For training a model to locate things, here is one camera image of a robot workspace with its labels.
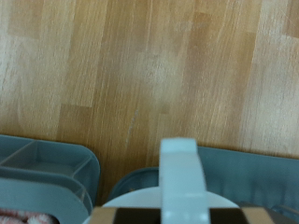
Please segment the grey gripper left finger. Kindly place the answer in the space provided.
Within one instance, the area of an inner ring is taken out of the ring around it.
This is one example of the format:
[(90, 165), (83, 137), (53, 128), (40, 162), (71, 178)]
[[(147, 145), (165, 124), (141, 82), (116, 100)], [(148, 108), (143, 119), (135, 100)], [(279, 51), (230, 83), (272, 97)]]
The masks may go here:
[(162, 224), (157, 208), (95, 207), (90, 224)]

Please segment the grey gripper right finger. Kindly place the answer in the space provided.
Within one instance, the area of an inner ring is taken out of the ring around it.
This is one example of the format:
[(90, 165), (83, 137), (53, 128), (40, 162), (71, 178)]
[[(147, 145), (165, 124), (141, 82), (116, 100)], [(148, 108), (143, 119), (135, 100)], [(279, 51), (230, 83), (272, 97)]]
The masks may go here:
[(211, 208), (211, 224), (275, 224), (261, 207)]

